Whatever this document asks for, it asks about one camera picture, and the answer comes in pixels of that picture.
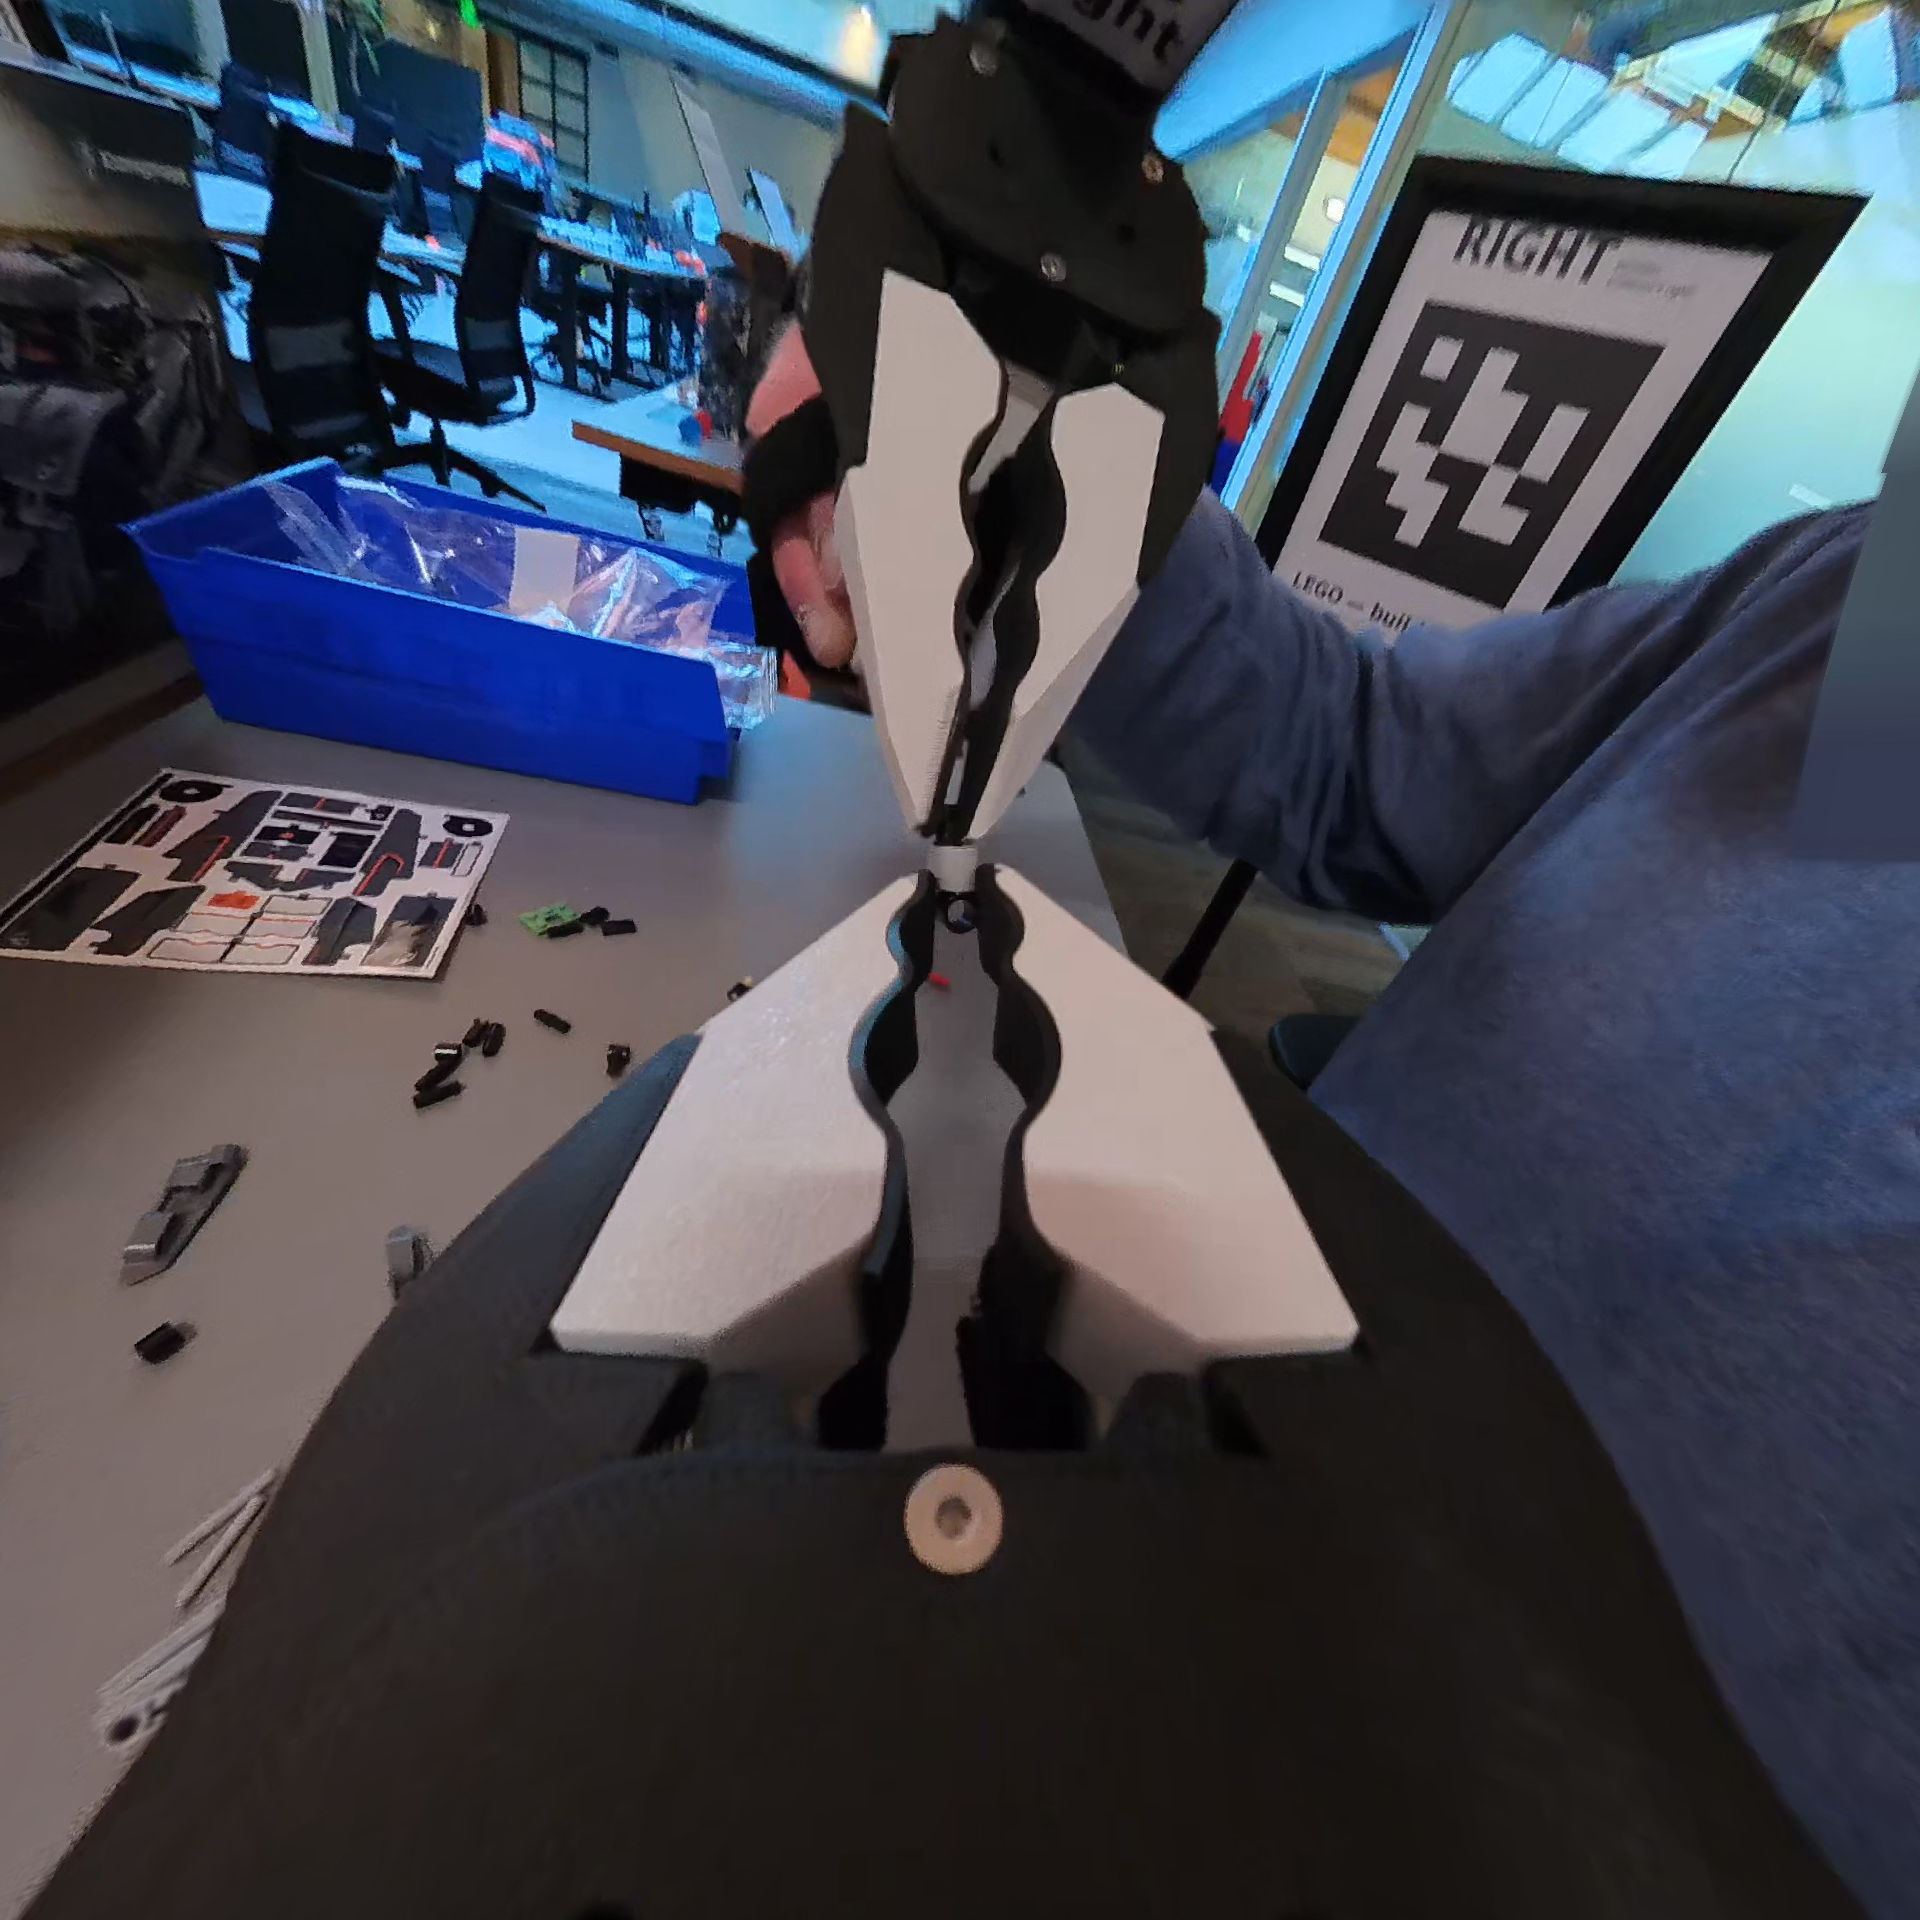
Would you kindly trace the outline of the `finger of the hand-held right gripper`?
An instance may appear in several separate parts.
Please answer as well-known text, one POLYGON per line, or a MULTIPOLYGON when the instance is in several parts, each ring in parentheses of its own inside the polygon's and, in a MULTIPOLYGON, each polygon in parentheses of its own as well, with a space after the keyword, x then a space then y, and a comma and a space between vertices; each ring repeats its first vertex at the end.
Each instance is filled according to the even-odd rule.
POLYGON ((945 294, 880 279, 865 458, 834 502, 834 544, 908 829, 933 834, 969 684, 958 634, 976 566, 969 476, 999 426, 1000 360, 945 294))
POLYGON ((1137 598, 1162 415, 1121 386, 1053 400, 1013 461, 1013 550, 969 720, 960 836, 994 829, 1062 732, 1137 598))

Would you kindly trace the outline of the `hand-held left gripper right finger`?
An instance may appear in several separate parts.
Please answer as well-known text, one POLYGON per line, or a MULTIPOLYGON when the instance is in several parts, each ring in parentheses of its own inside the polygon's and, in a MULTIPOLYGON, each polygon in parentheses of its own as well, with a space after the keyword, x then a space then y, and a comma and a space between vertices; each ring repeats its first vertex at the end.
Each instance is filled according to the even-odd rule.
POLYGON ((980 1438, 1086 1443, 1140 1379, 1352 1348, 1356 1311, 1214 1026, 1007 866, 980 869, 1018 1098, 980 1266, 980 1438))

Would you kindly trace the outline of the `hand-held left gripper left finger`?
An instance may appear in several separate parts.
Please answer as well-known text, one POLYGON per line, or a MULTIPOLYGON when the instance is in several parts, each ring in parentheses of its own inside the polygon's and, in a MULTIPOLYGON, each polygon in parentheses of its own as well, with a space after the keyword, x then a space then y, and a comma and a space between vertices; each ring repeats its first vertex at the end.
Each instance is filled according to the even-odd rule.
POLYGON ((557 1348, 761 1375, 824 1446, 881 1446, 918 990, 920 880, 900 878, 712 1014, 554 1308, 557 1348))

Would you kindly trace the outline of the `person's right forearm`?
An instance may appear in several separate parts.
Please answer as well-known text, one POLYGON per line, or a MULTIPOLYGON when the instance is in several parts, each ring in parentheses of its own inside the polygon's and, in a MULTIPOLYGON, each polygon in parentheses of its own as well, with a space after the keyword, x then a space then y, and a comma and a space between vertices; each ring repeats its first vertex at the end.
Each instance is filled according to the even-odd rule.
POLYGON ((1820 671, 1872 502, 1786 519, 1674 583, 1468 629, 1350 630, 1205 490, 1070 736, 1284 896, 1437 922, 1526 823, 1710 666, 1820 671))

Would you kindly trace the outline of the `large grey lego piece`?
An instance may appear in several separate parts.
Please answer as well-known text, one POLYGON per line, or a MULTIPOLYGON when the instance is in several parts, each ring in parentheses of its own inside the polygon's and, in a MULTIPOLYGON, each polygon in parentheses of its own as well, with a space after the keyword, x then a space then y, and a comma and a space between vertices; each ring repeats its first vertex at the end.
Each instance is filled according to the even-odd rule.
POLYGON ((222 1143, 178 1158, 169 1168, 160 1197, 142 1212, 126 1236, 116 1276, 121 1287, 134 1287, 169 1270, 226 1199, 246 1163, 248 1151, 240 1143, 222 1143))

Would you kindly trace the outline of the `lego sticker sheet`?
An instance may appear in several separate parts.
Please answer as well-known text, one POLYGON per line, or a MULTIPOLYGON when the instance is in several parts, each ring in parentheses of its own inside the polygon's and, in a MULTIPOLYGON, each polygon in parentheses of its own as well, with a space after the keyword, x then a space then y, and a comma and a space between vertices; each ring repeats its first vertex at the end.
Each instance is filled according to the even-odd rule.
POLYGON ((482 807, 162 767, 4 885, 1 956, 432 980, 509 823, 482 807))

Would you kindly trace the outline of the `grey lego rods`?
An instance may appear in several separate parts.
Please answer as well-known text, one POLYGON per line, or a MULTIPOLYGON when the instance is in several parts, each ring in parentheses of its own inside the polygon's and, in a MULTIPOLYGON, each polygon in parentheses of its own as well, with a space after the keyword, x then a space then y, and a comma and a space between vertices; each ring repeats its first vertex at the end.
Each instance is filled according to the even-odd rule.
POLYGON ((261 1472, 206 1512, 202 1519, 166 1550, 162 1563, 180 1573, 176 1587, 178 1614, 185 1615, 197 1610, 212 1584, 229 1570, 229 1563, 246 1547, 279 1484, 279 1467, 261 1472))

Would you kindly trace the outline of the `grey lego beam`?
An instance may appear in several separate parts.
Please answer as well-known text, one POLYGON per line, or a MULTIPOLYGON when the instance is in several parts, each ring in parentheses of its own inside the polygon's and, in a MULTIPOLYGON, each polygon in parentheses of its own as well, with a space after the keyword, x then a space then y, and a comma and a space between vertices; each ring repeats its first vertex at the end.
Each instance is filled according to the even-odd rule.
POLYGON ((92 1727, 102 1749, 127 1752, 153 1738, 222 1614, 224 1595, 212 1595, 97 1687, 92 1727))

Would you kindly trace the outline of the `person's right hand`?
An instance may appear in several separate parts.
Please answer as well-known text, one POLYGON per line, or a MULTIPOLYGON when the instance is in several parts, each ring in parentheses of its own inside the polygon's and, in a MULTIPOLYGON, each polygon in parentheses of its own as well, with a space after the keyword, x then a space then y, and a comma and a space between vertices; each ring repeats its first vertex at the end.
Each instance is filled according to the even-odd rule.
POLYGON ((858 677, 857 624, 836 550, 841 455, 801 323, 782 323, 744 415, 743 507, 758 580, 784 613, 778 645, 809 671, 858 677))

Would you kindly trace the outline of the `wooden table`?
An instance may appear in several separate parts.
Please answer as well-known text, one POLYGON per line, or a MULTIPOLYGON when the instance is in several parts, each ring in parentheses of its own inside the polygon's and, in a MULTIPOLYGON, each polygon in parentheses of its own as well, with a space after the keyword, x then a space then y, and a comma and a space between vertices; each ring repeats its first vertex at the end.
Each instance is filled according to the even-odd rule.
POLYGON ((704 415, 669 388, 591 403, 572 421, 573 442, 616 459, 616 490, 636 506, 688 511, 688 502, 730 509, 740 500, 740 447, 711 434, 704 415))

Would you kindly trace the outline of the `clear plastic bags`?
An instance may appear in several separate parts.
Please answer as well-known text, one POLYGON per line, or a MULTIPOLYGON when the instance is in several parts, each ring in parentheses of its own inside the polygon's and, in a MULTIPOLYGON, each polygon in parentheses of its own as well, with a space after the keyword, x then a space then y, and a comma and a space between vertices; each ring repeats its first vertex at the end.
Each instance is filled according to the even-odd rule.
POLYGON ((735 566, 697 566, 599 533, 522 526, 469 502, 425 506, 351 477, 327 506, 282 476, 264 479, 262 496, 308 570, 709 666, 733 732, 753 732, 774 714, 782 670, 753 635, 735 566))

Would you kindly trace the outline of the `framed marker sign board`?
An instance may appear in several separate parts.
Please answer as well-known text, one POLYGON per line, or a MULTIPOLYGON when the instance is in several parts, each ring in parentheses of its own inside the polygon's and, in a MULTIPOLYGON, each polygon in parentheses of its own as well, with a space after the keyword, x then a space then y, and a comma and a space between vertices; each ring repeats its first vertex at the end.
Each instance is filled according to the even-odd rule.
POLYGON ((1412 163, 1270 498, 1287 584, 1356 634, 1597 588, 1860 199, 1412 163))

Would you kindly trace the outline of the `black office chair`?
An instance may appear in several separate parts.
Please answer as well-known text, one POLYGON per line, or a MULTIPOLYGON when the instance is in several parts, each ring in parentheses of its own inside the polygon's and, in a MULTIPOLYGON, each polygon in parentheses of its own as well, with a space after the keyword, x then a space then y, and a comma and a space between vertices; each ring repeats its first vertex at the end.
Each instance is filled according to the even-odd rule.
POLYGON ((504 176, 485 176, 452 300, 452 344, 417 342, 405 323, 373 341, 373 373, 385 394, 390 427, 428 421, 425 442, 393 442, 373 455, 381 474, 429 468, 439 487, 465 474, 482 496, 508 496, 544 511, 544 502, 498 471, 452 447, 445 426, 494 427, 527 419, 535 378, 521 338, 521 292, 533 270, 544 207, 540 195, 504 176))
POLYGON ((390 156, 293 123, 274 131, 271 210, 246 307, 248 421, 294 464, 428 467, 425 444, 396 438, 368 326, 396 174, 390 156))

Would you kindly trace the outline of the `blue storage bin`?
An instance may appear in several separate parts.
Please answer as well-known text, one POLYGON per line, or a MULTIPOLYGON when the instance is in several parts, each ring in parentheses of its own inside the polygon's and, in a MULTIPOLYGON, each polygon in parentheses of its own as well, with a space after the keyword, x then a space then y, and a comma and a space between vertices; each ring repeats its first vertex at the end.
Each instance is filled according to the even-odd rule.
MULTIPOLYGON (((262 496, 274 476, 327 506, 350 477, 335 461, 298 464, 126 526, 224 720, 647 799, 694 802, 730 774, 743 732, 705 663, 314 571, 276 528, 262 496)), ((380 485, 604 535, 440 487, 380 485)))

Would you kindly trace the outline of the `dark backpack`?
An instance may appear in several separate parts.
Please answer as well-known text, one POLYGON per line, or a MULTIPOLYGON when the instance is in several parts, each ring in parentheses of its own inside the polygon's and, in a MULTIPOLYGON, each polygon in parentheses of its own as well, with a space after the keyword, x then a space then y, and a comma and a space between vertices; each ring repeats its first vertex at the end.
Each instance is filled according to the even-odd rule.
POLYGON ((126 652, 126 526, 178 496, 208 442, 202 308, 100 250, 1 250, 1 702, 126 652))

